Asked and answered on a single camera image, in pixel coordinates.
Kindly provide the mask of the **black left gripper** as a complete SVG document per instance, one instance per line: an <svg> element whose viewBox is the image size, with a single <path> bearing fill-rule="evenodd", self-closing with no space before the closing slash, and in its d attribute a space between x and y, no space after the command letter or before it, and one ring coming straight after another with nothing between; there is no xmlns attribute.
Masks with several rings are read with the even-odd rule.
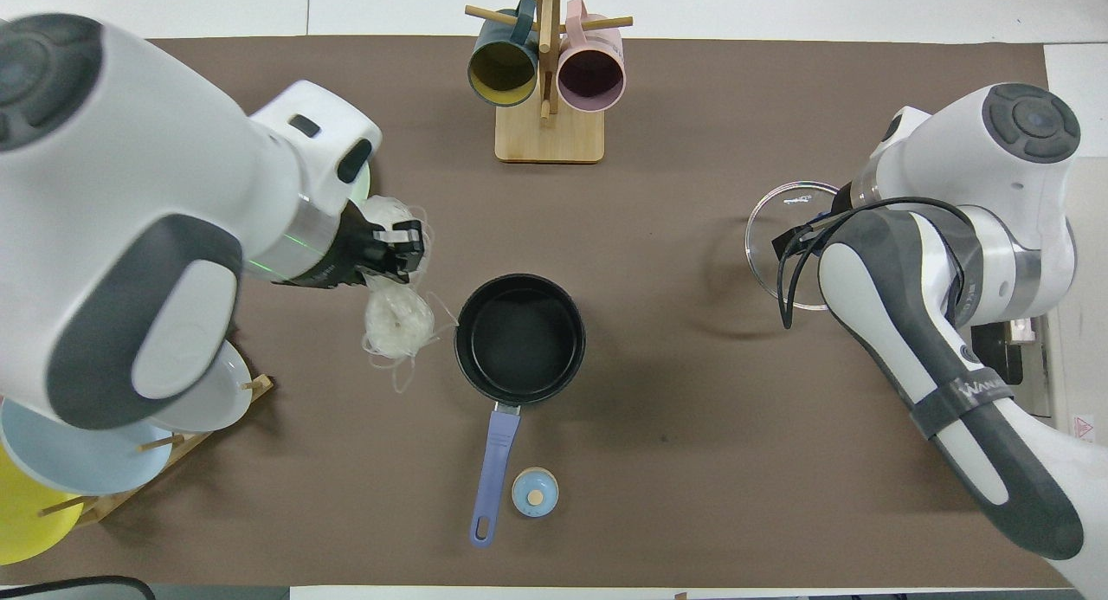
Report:
<svg viewBox="0 0 1108 600"><path fill-rule="evenodd" d="M423 223L372 223L358 206L348 205L322 258L322 286L365 285L366 275L407 285L424 256Z"/></svg>

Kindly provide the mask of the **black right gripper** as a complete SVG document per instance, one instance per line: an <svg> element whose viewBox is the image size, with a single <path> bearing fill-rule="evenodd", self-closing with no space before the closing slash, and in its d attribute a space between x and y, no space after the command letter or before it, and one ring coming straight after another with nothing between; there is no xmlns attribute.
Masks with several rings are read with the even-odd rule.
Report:
<svg viewBox="0 0 1108 600"><path fill-rule="evenodd" d="M773 249L776 258L788 258L792 255L800 254L801 248L806 244L811 242L818 236L821 226L828 221L830 217L842 215L848 210L853 210L855 207L854 198L852 197L852 185L847 184L839 189L834 195L834 201L831 203L830 209L827 213L821 213L815 215L812 220L803 223L801 225L796 225L794 228L787 229L786 232L780 234L773 240Z"/></svg>

